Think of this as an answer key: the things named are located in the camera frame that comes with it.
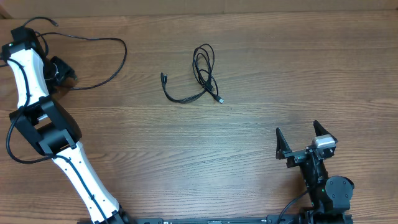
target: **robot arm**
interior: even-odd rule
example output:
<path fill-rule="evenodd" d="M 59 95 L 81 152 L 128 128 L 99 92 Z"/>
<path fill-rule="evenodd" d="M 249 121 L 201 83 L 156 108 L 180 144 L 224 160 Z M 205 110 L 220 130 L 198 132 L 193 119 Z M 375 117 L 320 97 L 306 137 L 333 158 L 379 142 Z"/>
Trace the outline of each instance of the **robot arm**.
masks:
<path fill-rule="evenodd" d="M 93 223 L 129 223 L 125 215 L 119 213 L 122 210 L 118 201 L 105 189 L 88 161 L 79 141 L 81 132 L 76 121 L 49 93 L 49 88 L 54 90 L 55 85 L 73 77 L 74 72 L 71 73 L 71 68 L 59 58 L 48 60 L 45 57 L 32 29 L 19 27 L 11 33 L 14 42 L 2 47 L 2 58 L 14 72 L 19 95 L 17 107 L 23 107 L 27 100 L 29 102 L 23 114 L 19 115 L 21 110 L 17 110 L 10 114 L 10 119 L 17 119 L 15 127 L 33 148 L 43 156 L 51 156 L 67 175 L 85 203 Z M 14 61 L 22 66 L 26 74 L 29 99 L 24 74 Z M 43 119 L 50 119 L 51 123 L 36 129 L 35 125 Z"/>

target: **table surface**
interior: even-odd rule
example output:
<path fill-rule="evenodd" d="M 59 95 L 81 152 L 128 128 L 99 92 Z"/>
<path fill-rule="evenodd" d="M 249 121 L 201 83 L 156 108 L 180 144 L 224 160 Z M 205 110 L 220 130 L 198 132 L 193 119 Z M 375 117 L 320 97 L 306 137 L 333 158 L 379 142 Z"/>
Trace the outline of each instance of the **table surface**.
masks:
<path fill-rule="evenodd" d="M 21 20 L 1 20 L 0 43 Z M 128 46 L 120 74 L 105 86 L 60 100 L 106 188 L 133 217 L 263 217 L 304 190 L 298 167 L 275 159 L 275 129 L 294 150 L 319 120 L 338 139 L 329 175 L 355 183 L 356 223 L 398 222 L 398 12 L 300 12 L 138 16 L 34 21 L 31 28 L 85 37 L 119 37 Z M 78 86 L 98 83 L 120 64 L 119 42 L 47 36 L 50 57 L 76 71 Z M 209 94 L 181 105 L 166 99 L 201 91 L 193 50 L 215 50 L 224 104 Z M 0 82 L 0 145 L 16 109 L 10 68 Z M 39 155 L 15 131 L 17 157 Z M 0 223 L 76 223 L 89 214 L 63 172 L 47 161 L 24 165 L 0 150 Z M 308 197 L 289 210 L 307 206 Z"/>

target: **cable connector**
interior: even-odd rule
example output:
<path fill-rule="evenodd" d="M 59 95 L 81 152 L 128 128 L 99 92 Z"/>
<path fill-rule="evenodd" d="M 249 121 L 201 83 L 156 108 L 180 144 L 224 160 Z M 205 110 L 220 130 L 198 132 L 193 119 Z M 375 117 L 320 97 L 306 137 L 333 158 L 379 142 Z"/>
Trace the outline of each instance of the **cable connector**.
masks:
<path fill-rule="evenodd" d="M 220 97 L 220 96 L 217 96 L 216 98 L 214 98 L 217 102 L 219 102 L 219 103 L 221 103 L 221 104 L 223 104 L 224 103 L 224 100 Z"/>
<path fill-rule="evenodd" d="M 210 91 L 215 91 L 214 87 L 213 87 L 210 83 L 206 83 L 206 84 L 205 84 L 205 87 L 206 87 L 207 89 L 209 89 Z"/>
<path fill-rule="evenodd" d="M 167 75 L 164 74 L 163 72 L 160 73 L 160 80 L 162 81 L 162 83 L 163 83 L 164 85 L 166 85 L 166 83 L 167 83 Z"/>

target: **cable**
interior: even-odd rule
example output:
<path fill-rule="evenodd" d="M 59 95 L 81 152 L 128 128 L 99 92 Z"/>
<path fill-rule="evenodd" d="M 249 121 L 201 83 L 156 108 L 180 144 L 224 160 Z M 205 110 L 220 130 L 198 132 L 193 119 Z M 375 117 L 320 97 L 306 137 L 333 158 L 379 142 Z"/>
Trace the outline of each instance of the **cable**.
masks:
<path fill-rule="evenodd" d="M 211 49 L 211 53 L 213 55 L 212 62 L 210 61 L 209 53 L 207 52 L 207 50 L 205 50 L 203 48 L 204 46 L 209 46 L 209 48 Z M 203 57 L 205 59 L 207 70 L 199 69 L 198 61 L 199 61 L 200 57 Z M 202 44 L 201 46 L 197 47 L 193 51 L 192 71 L 193 71 L 193 75 L 195 76 L 195 79 L 197 80 L 197 82 L 203 87 L 203 91 L 201 93 L 198 93 L 196 95 L 193 95 L 193 96 L 181 99 L 181 100 L 176 100 L 176 99 L 172 98 L 167 93 L 167 91 L 166 91 L 167 75 L 164 73 L 161 73 L 160 81 L 162 82 L 163 91 L 164 91 L 164 94 L 167 97 L 167 99 L 169 99 L 170 101 L 176 102 L 176 103 L 191 103 L 191 102 L 199 99 L 204 93 L 208 92 L 217 102 L 224 103 L 224 100 L 218 95 L 217 82 L 213 77 L 214 62 L 215 62 L 214 50 L 210 46 L 210 44 Z M 203 78 L 202 72 L 205 72 L 207 74 L 207 76 L 208 76 L 207 80 L 205 80 Z M 216 94 L 213 93 L 214 88 L 211 85 L 212 80 L 214 81 L 214 84 L 216 87 Z"/>
<path fill-rule="evenodd" d="M 8 64 L 4 64 L 4 65 L 0 65 L 0 68 L 3 68 L 3 67 L 5 67 L 5 66 L 8 66 Z"/>
<path fill-rule="evenodd" d="M 58 26 L 57 22 L 55 22 L 54 20 L 52 20 L 52 19 L 50 19 L 50 18 L 48 18 L 48 17 L 44 17 L 44 16 L 36 16 L 36 17 L 33 17 L 33 18 L 29 19 L 28 21 L 26 21 L 26 22 L 24 23 L 24 25 L 22 25 L 22 26 L 25 27 L 28 23 L 30 23 L 30 22 L 32 22 L 33 20 L 36 20 L 36 19 L 45 19 L 45 20 L 47 20 L 47 21 L 50 21 L 51 24 L 53 24 L 54 26 Z"/>
<path fill-rule="evenodd" d="M 305 192 L 303 192 L 302 194 L 300 194 L 298 197 L 296 197 L 295 199 L 293 199 L 291 202 L 289 202 L 286 207 L 280 212 L 278 220 L 276 222 L 276 224 L 280 224 L 280 220 L 282 219 L 282 217 L 284 216 L 284 213 L 289 209 L 290 206 L 292 206 L 294 203 L 296 203 L 300 198 L 302 198 L 304 195 L 306 195 L 307 193 L 309 193 L 312 189 L 307 189 Z"/>
<path fill-rule="evenodd" d="M 69 88 L 70 90 L 90 90 L 92 88 L 96 88 L 96 87 L 99 87 L 101 85 L 104 85 L 105 83 L 111 81 L 120 72 L 120 70 L 123 68 L 124 63 L 126 62 L 127 45 L 122 39 L 115 38 L 115 37 L 86 38 L 86 37 L 79 37 L 79 36 L 69 35 L 69 34 L 61 34 L 61 33 L 58 33 L 58 32 L 47 32 L 47 33 L 38 35 L 38 37 L 43 38 L 44 35 L 54 35 L 54 34 L 62 35 L 62 36 L 65 36 L 65 37 L 81 39 L 81 40 L 117 40 L 117 41 L 122 42 L 122 44 L 124 46 L 124 57 L 123 57 L 123 60 L 122 60 L 122 62 L 120 64 L 119 68 L 107 80 L 105 80 L 105 81 L 103 81 L 103 82 L 101 82 L 99 84 L 95 84 L 93 86 L 89 86 L 89 87 L 77 87 L 77 88 L 72 87 L 72 88 Z"/>
<path fill-rule="evenodd" d="M 47 57 L 47 55 L 49 54 L 49 45 L 47 44 L 47 41 L 45 41 L 44 37 L 39 32 L 35 31 L 35 33 L 38 34 L 38 37 L 42 38 L 42 40 L 44 42 L 44 45 L 45 45 L 45 53 L 44 53 L 44 55 Z"/>
<path fill-rule="evenodd" d="M 61 159 L 65 160 L 65 162 L 69 163 L 69 165 L 70 165 L 70 166 L 72 167 L 72 169 L 75 171 L 75 173 L 76 173 L 77 177 L 79 178 L 81 184 L 82 184 L 83 187 L 85 188 L 86 192 L 87 192 L 88 195 L 90 196 L 90 199 L 94 202 L 95 206 L 98 208 L 99 212 L 101 213 L 102 217 L 103 217 L 104 220 L 105 220 L 105 223 L 106 223 L 106 224 L 109 224 L 109 223 L 108 223 L 108 219 L 106 218 L 106 215 L 105 215 L 104 211 L 102 211 L 102 209 L 101 209 L 100 205 L 98 204 L 97 200 L 95 200 L 94 195 L 91 194 L 90 190 L 88 189 L 87 185 L 85 184 L 85 182 L 84 182 L 83 178 L 81 177 L 80 173 L 77 171 L 75 165 L 73 165 L 73 163 L 70 162 L 70 159 L 67 159 L 67 158 L 64 157 L 64 156 L 59 156 L 59 155 L 54 155 L 53 158 L 61 158 Z"/>

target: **black mount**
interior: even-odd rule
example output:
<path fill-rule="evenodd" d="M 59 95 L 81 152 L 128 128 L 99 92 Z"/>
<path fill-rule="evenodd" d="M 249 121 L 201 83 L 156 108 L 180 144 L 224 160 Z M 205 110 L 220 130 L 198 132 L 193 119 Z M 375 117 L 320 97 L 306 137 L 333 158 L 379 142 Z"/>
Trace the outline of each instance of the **black mount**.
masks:
<path fill-rule="evenodd" d="M 13 121 L 18 114 L 18 110 L 10 113 L 10 120 Z M 36 129 L 41 119 L 50 119 L 51 122 Z M 41 97 L 28 106 L 15 127 L 42 156 L 56 154 L 69 146 L 73 149 L 81 138 L 76 121 L 51 96 Z"/>

